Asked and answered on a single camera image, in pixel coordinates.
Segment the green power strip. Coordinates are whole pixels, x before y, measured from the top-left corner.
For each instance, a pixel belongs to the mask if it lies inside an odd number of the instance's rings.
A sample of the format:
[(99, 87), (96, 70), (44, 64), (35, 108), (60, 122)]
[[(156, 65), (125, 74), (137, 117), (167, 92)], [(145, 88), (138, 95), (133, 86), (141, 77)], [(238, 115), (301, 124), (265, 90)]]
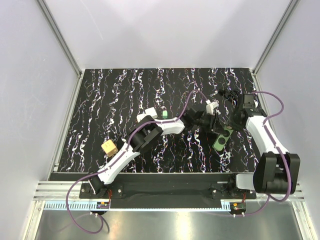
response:
[(233, 129), (229, 130), (226, 127), (224, 128), (225, 134), (220, 134), (217, 139), (215, 140), (214, 144), (212, 145), (213, 149), (220, 152), (224, 149), (225, 145), (227, 144), (227, 141), (230, 139)]

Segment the green usb charger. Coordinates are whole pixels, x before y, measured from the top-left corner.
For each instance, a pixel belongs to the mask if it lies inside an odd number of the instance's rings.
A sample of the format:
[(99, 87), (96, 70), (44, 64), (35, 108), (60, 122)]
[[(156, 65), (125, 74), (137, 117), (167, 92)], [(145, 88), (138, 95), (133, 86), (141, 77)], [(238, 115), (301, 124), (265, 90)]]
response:
[(166, 108), (162, 110), (162, 119), (163, 120), (168, 119), (168, 111)]

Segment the white charger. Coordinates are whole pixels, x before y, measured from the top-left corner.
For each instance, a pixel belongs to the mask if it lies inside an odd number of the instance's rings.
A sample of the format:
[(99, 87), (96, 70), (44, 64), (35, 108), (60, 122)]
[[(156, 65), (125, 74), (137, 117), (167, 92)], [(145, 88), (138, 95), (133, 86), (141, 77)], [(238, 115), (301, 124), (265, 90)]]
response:
[(156, 109), (154, 107), (147, 108), (145, 110), (145, 114), (147, 116), (151, 116), (153, 119), (157, 119), (158, 118), (157, 111), (156, 111)]

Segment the white plug adapter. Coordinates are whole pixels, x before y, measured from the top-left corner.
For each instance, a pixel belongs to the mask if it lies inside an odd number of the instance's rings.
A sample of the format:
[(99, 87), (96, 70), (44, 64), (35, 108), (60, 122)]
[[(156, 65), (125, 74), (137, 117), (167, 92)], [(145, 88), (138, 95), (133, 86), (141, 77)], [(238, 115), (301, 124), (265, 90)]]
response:
[(136, 121), (139, 123), (141, 120), (143, 120), (147, 115), (145, 113), (138, 114), (136, 116)]

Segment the beige cube socket adapter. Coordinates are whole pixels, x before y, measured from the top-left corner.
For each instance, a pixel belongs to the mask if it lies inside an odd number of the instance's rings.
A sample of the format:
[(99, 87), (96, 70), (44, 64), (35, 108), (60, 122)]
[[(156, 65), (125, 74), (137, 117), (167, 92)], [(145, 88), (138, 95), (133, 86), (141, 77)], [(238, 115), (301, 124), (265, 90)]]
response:
[(118, 153), (118, 148), (117, 146), (114, 144), (114, 142), (112, 140), (107, 140), (106, 142), (104, 142), (101, 145), (102, 150), (106, 153), (107, 157), (112, 157), (115, 154)]

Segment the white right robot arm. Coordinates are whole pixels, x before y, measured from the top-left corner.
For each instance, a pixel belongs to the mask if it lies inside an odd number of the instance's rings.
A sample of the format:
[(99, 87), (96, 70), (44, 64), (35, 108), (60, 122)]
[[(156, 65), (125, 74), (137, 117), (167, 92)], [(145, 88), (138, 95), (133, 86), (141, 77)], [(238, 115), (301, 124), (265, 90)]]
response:
[(280, 111), (267, 115), (256, 105), (255, 92), (240, 94), (227, 125), (235, 131), (247, 130), (258, 148), (260, 158), (252, 176), (253, 190), (283, 202), (296, 190), (301, 160), (281, 144), (271, 129), (269, 120), (284, 110), (283, 102), (279, 102)]

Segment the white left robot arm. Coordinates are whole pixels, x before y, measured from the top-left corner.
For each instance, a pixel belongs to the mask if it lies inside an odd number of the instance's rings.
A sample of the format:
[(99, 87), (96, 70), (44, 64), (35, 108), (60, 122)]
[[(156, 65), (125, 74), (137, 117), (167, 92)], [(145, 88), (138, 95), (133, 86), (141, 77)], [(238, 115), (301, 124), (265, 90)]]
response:
[(177, 135), (184, 130), (189, 131), (199, 127), (210, 134), (223, 135), (226, 130), (216, 113), (190, 108), (177, 117), (159, 120), (146, 115), (129, 133), (121, 149), (112, 140), (107, 140), (101, 148), (111, 160), (102, 167), (96, 175), (89, 177), (90, 192), (97, 198), (103, 198), (108, 193), (108, 186), (118, 173), (135, 157), (148, 151), (165, 135)]

